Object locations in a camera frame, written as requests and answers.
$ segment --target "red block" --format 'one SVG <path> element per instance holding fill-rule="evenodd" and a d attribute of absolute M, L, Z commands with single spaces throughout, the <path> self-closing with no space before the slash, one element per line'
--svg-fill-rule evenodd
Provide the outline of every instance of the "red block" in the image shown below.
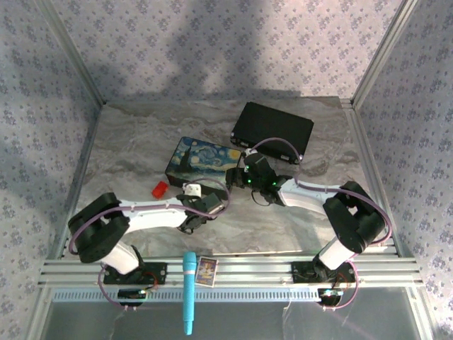
<path fill-rule="evenodd" d="M 160 181 L 157 185 L 156 185 L 156 188 L 153 189 L 153 191 L 151 192 L 151 194 L 157 198 L 158 200 L 160 200 L 162 198 L 162 196 L 164 196 L 165 192 L 168 190 L 168 184 L 163 182 L 163 181 Z"/>

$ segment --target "cable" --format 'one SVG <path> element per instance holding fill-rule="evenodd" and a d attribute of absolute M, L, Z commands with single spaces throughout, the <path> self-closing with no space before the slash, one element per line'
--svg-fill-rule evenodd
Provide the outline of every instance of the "cable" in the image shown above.
<path fill-rule="evenodd" d="M 108 296 L 108 293 L 105 291 L 105 288 L 104 288 L 104 284 L 101 280 L 101 277 L 103 274 L 105 274 L 105 271 L 107 269 L 107 265 L 105 264 L 101 264 L 101 270 L 99 271 L 99 274 L 98 274 L 98 286 L 99 286 L 99 289 L 101 290 L 101 293 L 102 295 L 105 297 L 105 299 L 110 302 L 112 305 L 118 307 L 118 308 L 121 308 L 122 310 L 128 310 L 128 306 L 127 305 L 121 305 L 118 301 L 115 301 L 113 300 L 110 296 Z M 153 282 L 153 286 L 152 287 L 146 287 L 145 289 L 143 290 L 152 290 L 152 289 L 157 289 L 158 288 L 158 280 L 157 280 L 157 277 L 150 271 L 146 271 L 144 273 L 144 275 L 150 275 L 154 278 L 154 282 Z M 140 306 L 139 307 L 140 310 L 151 310 L 152 308 L 148 308 L 148 307 L 142 307 Z"/>
<path fill-rule="evenodd" d="M 144 290 L 152 290 L 152 289 L 155 289 L 155 288 L 156 288 L 156 290 L 157 290 L 157 289 L 159 288 L 159 282 L 158 282 L 158 280 L 157 280 L 157 277 L 154 275 L 154 273 L 152 273 L 151 271 L 145 271 L 145 272 L 143 273 L 143 275 L 145 275 L 145 276 L 146 276 L 146 275 L 152 276 L 152 277 L 154 278 L 153 286 L 151 286 L 151 287 L 146 287 Z"/>
<path fill-rule="evenodd" d="M 304 275 L 302 273 L 292 273 L 292 275 L 299 276 L 300 278 L 302 278 L 304 280 L 318 277 L 318 274 L 316 274 L 316 273 L 314 273 L 313 275 Z"/>
<path fill-rule="evenodd" d="M 98 286 L 99 286 L 99 289 L 101 289 L 102 295 L 104 295 L 105 299 L 108 302 L 110 302 L 112 305 L 115 305 L 116 307 L 119 307 L 119 308 L 121 308 L 123 310 L 125 308 L 125 306 L 121 305 L 117 301 L 112 300 L 112 298 L 110 296 L 108 296 L 107 292 L 105 291 L 104 285 L 103 285 L 102 280 L 101 280 L 101 276 L 102 276 L 102 274 L 105 273 L 105 270 L 107 269 L 107 265 L 106 264 L 101 264 L 101 267 L 102 267 L 102 269 L 99 271 L 99 274 L 98 274 Z"/>
<path fill-rule="evenodd" d="M 359 193 L 355 193 L 354 191 L 349 191 L 349 190 L 345 190 L 345 189 L 342 189 L 342 188 L 315 188 L 315 187 L 312 187 L 312 186 L 306 186 L 304 184 L 299 183 L 298 178 L 299 178 L 299 175 L 302 173 L 302 162 L 301 162 L 302 158 L 300 157 L 300 155 L 299 155 L 298 151 L 296 150 L 296 148 L 290 142 L 288 142 L 287 140 L 284 140 L 283 138 L 279 138 L 279 137 L 267 138 L 265 140 L 262 140 L 258 144 L 256 144 L 254 147 L 252 147 L 251 150 L 255 150 L 257 147 L 261 146 L 262 144 L 264 144 L 266 142 L 273 141 L 273 140 L 285 143 L 286 145 L 291 147 L 292 151 L 296 154 L 297 159 L 299 160 L 299 171 L 294 176 L 294 182 L 296 182 L 298 187 L 303 188 L 303 189 L 307 189 L 307 190 L 310 190 L 310 191 L 317 191 L 317 192 L 322 192 L 322 193 L 344 193 L 346 195 L 358 198 L 359 200 L 371 205 L 382 216 L 382 219 L 385 221 L 385 224 L 388 227 L 386 235 L 384 237 L 382 237 L 381 239 L 378 239 L 377 241 L 373 241 L 371 243 L 371 245 L 381 244 L 382 242 L 385 242 L 386 240 L 388 240 L 390 238 L 391 232 L 392 232 L 391 231 L 392 230 L 392 224 L 391 224 L 390 217 L 387 215 L 387 213 L 384 211 L 384 209 L 382 209 L 379 205 L 377 205 L 375 202 L 373 202 L 369 198 L 367 198 L 367 197 L 365 197 L 363 195 L 360 195 Z"/>
<path fill-rule="evenodd" d="M 357 272 L 357 267 L 355 266 L 355 264 L 352 262 L 352 261 L 349 261 L 347 260 L 345 263 L 347 264 L 350 264 L 353 271 L 354 271 L 354 277 L 355 277 L 355 288 L 354 288 L 354 292 L 352 293 L 352 296 L 350 297 L 350 299 L 343 303 L 342 305 L 340 306 L 335 306 L 335 307 L 331 307 L 331 306 L 322 306 L 322 308 L 326 308 L 327 310 L 338 310 L 340 308 L 344 308 L 348 305 L 351 304 L 351 302 L 355 299 L 355 297 L 357 296 L 357 292 L 359 291 L 359 273 Z"/>
<path fill-rule="evenodd" d="M 342 279 L 345 281 L 345 283 L 346 283 L 346 288 L 349 288 L 349 282 L 348 282 L 348 280 L 346 279 L 346 277 L 345 277 L 342 273 L 338 273 L 337 276 L 336 276 L 336 278 L 335 278 L 335 282 L 334 282 L 333 285 L 332 285 L 332 289 L 335 288 L 335 285 L 336 285 L 337 283 L 341 283 L 340 280 L 338 280 L 338 278 L 342 278 Z"/>
<path fill-rule="evenodd" d="M 258 202 L 256 201 L 256 199 L 255 199 L 254 193 L 257 193 L 257 191 L 254 191 L 254 190 L 251 191 L 251 195 L 252 195 L 252 200 L 253 200 L 253 202 L 255 202 L 256 204 L 258 204 L 258 205 L 261 206 L 261 207 L 268 207 L 268 206 L 270 205 L 270 203 L 268 203 L 267 205 L 258 203 Z"/>
<path fill-rule="evenodd" d="M 190 208 L 190 207 L 186 207 L 184 205 L 179 205 L 179 204 L 142 205 L 142 206 L 139 206 L 139 207 L 114 207 L 114 208 L 107 209 L 107 210 L 104 210 L 104 211 L 98 213 L 97 215 L 93 216 L 88 221 L 83 223 L 80 228 L 78 228 L 78 230 L 74 233 L 74 235 L 72 235 L 72 238 L 69 241 L 69 246 L 68 246 L 69 253 L 71 253 L 73 255 L 78 255 L 79 253 L 77 251 L 74 251 L 74 245 L 75 245 L 75 242 L 76 242 L 77 238 L 81 235 L 81 233 L 84 232 L 85 229 L 88 228 L 93 222 L 95 222 L 98 219 L 100 219 L 101 217 L 103 217 L 105 215 L 108 215 L 110 213 L 113 213 L 115 211 L 131 211 L 131 210 L 142 211 L 142 210 L 158 210 L 158 209 L 162 209 L 162 208 L 165 208 L 165 209 L 173 208 L 173 209 L 187 210 L 187 211 L 190 211 L 190 212 L 195 213 L 197 215 L 210 217 L 210 218 L 216 218 L 216 217 L 220 216 L 222 213 L 224 213 L 227 210 L 227 208 L 229 207 L 229 204 L 231 202 L 231 195 L 229 193 L 229 190 L 228 190 L 227 186 L 225 186 L 221 181 L 218 181 L 217 179 L 205 178 L 205 177 L 204 178 L 195 179 L 194 181 L 190 181 L 190 182 L 188 182 L 188 184 L 197 183 L 199 181 L 211 181 L 211 182 L 214 182 L 216 184 L 219 184 L 225 190 L 225 192 L 227 194 L 226 195 L 227 199 L 226 199 L 226 203 L 224 205 L 224 209 L 223 210 L 221 210 L 221 211 L 219 211 L 219 212 L 217 212 L 215 214 L 208 214 L 206 212 L 202 212 L 202 211 L 199 211 L 199 210 L 196 210 L 196 209 L 193 209 L 193 208 Z"/>

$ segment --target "patterned wallpaper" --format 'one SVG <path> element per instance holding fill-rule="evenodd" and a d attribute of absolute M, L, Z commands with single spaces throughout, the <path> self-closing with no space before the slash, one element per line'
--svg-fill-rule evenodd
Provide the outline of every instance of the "patterned wallpaper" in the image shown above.
<path fill-rule="evenodd" d="M 360 109 L 400 236 L 453 339 L 453 2 L 421 0 Z"/>
<path fill-rule="evenodd" d="M 401 0 L 53 2 L 104 99 L 146 101 L 350 98 Z"/>
<path fill-rule="evenodd" d="M 35 3 L 0 12 L 0 339 L 21 339 L 97 110 Z"/>

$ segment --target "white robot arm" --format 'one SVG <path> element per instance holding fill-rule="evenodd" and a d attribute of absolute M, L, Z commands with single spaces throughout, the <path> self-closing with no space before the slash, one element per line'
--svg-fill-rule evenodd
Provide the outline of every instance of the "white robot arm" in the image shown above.
<path fill-rule="evenodd" d="M 103 194 L 70 219 L 70 252 L 83 263 L 101 261 L 120 275 L 132 272 L 141 259 L 133 246 L 120 241 L 124 235 L 156 227 L 192 234 L 225 208 L 213 193 L 201 198 L 200 184 L 189 184 L 183 190 L 183 195 L 157 202 L 118 200 L 114 193 Z"/>
<path fill-rule="evenodd" d="M 375 243 L 375 238 L 385 228 L 382 209 L 358 183 L 350 181 L 343 186 L 305 183 L 291 176 L 278 176 L 267 159 L 255 150 L 247 149 L 245 155 L 244 168 L 228 170 L 227 184 L 251 188 L 269 204 L 327 215 L 336 236 L 313 260 L 312 267 L 320 281 L 327 280 L 348 259 Z"/>

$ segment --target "table surface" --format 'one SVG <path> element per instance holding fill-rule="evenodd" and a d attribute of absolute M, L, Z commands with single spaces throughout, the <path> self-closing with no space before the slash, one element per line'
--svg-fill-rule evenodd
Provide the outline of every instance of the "table surface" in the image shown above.
<path fill-rule="evenodd" d="M 299 179 L 317 184 L 353 180 L 367 190 L 365 175 L 340 100 L 291 98 L 258 103 L 314 121 Z M 104 106 L 91 150 L 77 211 L 113 191 L 119 199 L 154 200 L 178 141 L 194 137 L 232 147 L 229 135 L 245 101 L 124 103 Z M 278 174 L 297 168 L 268 158 Z M 171 188 L 164 199 L 180 193 Z M 334 236 L 325 215 L 301 208 L 262 207 L 250 190 L 233 188 L 230 208 L 193 235 L 155 228 L 126 235 L 142 256 L 181 256 L 272 251 L 318 251 Z"/>

